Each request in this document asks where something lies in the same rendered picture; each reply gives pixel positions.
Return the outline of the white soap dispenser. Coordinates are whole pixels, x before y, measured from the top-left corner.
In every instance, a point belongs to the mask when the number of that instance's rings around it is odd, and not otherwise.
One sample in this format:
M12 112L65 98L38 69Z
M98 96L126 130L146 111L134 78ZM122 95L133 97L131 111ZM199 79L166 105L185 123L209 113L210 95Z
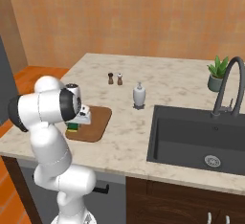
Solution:
M140 81L133 89L133 101L136 108L141 108L145 105L145 88Z

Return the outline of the dark wood cupboard door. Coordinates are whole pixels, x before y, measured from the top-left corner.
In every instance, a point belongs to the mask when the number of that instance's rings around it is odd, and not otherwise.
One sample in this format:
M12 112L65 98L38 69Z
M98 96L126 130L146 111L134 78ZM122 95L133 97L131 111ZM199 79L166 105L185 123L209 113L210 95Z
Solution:
M245 224L245 196L225 193L221 200L218 224L226 224L226 215L230 224Z
M214 224L218 209L152 196L145 179L126 178L126 224L207 224L208 213Z

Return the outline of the dark grey fridge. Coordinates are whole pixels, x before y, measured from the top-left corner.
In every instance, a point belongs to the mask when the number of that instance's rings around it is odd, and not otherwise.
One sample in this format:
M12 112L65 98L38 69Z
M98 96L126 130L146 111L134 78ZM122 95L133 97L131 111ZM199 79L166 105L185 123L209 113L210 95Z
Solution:
M8 104L10 99L18 95L11 66L0 36L0 125L9 118Z

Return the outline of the dark grey arched tap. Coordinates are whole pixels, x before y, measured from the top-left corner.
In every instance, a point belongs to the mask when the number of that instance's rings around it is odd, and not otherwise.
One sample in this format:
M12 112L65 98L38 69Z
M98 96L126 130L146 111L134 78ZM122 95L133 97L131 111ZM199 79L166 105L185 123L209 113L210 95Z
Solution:
M211 112L211 117L213 119L217 119L220 116L220 107L221 107L221 104L223 101L226 83L227 83L229 74L231 72L231 69L235 63L237 63L238 67L239 67L239 87L238 87L236 102L235 102L234 108L231 112L231 115L233 117L237 117L239 115L240 106L241 106L241 103L243 101L244 90L245 90L245 66L244 66L244 62L243 62L242 58L239 56L235 56L229 62L227 69L226 69L226 72L225 72L225 75L224 75L224 78L222 80L221 87L220 87L219 93L217 95L213 111Z

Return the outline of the dark wood cupboard side panel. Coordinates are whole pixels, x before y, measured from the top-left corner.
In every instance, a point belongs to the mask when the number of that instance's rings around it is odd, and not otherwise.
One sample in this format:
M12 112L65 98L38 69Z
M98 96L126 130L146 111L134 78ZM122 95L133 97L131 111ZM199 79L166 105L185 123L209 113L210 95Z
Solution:
M34 204L17 160L12 157L3 156L3 161L20 196L22 204L24 205L25 211L31 220L31 223L42 224L41 218L38 214L37 208Z

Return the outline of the grey dishwasher front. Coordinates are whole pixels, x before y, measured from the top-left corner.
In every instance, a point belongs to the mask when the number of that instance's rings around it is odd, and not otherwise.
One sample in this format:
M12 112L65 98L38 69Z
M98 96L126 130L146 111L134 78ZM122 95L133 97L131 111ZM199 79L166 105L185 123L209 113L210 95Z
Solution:
M42 224L51 224L58 214L57 192L44 190L33 181L36 162L17 160L33 201L40 215ZM98 188L109 185L109 192L92 192L84 196L85 205L97 219L98 224L126 224L126 189L125 177L110 173L96 172Z

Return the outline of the brown wooden cutting board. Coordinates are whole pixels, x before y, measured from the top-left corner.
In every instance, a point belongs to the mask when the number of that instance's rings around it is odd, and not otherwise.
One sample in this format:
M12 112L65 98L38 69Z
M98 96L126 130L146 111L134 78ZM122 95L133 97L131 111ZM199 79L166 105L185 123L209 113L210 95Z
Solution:
M101 139L112 115L108 107L91 106L91 123L81 124L77 132L65 132L69 140L94 143Z

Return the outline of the green plant in grey pot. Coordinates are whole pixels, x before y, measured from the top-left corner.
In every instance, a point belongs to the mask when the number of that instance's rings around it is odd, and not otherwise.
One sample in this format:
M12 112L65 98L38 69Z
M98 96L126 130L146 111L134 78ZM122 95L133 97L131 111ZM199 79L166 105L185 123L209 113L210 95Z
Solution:
M210 77L208 80L208 88L213 92L218 92L221 87L222 80L224 78L226 68L228 66L229 58L226 56L223 60L220 60L219 56L214 59L214 64L208 66L210 71Z

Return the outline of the green and yellow sponge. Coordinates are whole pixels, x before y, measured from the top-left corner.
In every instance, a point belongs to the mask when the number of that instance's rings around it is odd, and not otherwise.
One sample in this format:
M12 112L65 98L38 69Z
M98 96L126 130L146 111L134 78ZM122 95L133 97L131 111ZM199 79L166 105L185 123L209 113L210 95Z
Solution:
M67 130L69 132L78 132L79 124L78 123L67 123Z

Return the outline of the dark grey sink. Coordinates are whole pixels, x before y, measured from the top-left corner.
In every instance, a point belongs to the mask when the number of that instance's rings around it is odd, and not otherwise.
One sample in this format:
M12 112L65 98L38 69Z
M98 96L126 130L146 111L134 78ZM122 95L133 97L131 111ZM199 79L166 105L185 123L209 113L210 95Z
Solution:
M245 114L156 105L146 159L245 176Z

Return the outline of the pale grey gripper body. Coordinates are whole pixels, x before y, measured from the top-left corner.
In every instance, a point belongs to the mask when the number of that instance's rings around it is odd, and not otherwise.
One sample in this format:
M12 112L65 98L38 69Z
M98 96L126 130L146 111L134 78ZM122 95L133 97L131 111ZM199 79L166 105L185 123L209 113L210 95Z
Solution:
M80 116L77 115L73 118L74 123L79 123L79 124L90 124L91 123L91 115L88 114L86 116Z

